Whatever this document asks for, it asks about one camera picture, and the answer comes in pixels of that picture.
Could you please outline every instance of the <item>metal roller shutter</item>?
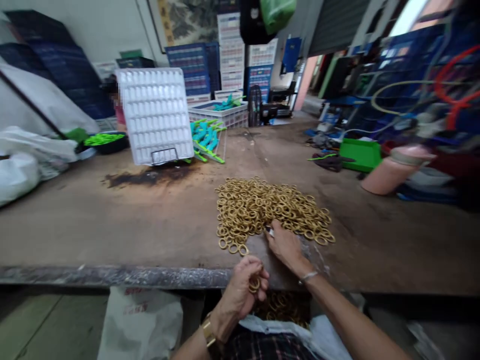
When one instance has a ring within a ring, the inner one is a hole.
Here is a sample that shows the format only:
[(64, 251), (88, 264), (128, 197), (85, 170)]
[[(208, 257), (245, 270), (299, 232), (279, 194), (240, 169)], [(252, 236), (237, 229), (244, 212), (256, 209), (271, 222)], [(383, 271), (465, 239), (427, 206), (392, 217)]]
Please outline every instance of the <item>metal roller shutter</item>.
[(308, 56), (333, 53), (349, 46), (370, 0), (324, 0)]

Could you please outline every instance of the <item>green bag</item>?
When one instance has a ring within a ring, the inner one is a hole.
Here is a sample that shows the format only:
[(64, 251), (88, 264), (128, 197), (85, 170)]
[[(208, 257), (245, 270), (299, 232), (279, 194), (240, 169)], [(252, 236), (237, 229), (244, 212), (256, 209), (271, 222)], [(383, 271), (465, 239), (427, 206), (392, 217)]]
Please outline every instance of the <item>green bag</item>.
[(260, 7), (266, 33), (271, 35), (287, 26), (297, 7), (297, 0), (261, 0)]

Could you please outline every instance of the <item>left hand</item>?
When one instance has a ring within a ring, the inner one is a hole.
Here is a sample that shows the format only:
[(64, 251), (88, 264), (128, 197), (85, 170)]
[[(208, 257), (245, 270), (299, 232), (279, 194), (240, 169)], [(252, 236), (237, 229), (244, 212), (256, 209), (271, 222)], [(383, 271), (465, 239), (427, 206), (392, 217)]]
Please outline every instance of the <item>left hand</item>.
[[(252, 294), (249, 283), (255, 275), (260, 279), (260, 288)], [(255, 256), (245, 256), (233, 268), (230, 282), (210, 315), (213, 335), (219, 342), (227, 342), (238, 322), (252, 311), (255, 300), (264, 301), (267, 298), (269, 277), (262, 261)]]

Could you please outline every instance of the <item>red tube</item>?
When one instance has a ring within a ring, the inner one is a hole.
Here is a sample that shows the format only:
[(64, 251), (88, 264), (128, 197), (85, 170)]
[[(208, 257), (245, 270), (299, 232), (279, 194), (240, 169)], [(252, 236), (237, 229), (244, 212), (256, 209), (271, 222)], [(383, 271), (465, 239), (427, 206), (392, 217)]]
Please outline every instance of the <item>red tube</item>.
[(447, 130), (455, 130), (455, 121), (459, 115), (460, 110), (470, 107), (469, 101), (477, 98), (480, 96), (480, 90), (474, 92), (471, 95), (465, 96), (460, 100), (454, 100), (450, 96), (447, 95), (444, 88), (442, 87), (442, 81), (447, 75), (447, 73), (453, 68), (453, 66), (458, 63), (460, 60), (463, 60), (471, 53), (480, 50), (480, 45), (475, 45), (474, 47), (469, 48), (468, 50), (462, 52), (461, 54), (455, 56), (451, 59), (447, 65), (445, 65), (438, 75), (435, 77), (435, 93), (436, 95), (442, 99), (444, 102), (449, 103), (452, 105), (451, 112), (446, 119), (446, 128)]

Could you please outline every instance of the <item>painting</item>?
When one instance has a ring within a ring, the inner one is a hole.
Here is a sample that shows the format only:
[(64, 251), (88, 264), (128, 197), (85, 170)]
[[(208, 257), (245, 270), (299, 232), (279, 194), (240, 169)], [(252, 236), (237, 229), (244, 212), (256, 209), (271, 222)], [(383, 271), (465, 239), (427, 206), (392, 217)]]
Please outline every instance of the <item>painting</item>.
[(218, 0), (157, 0), (167, 46), (218, 41)]

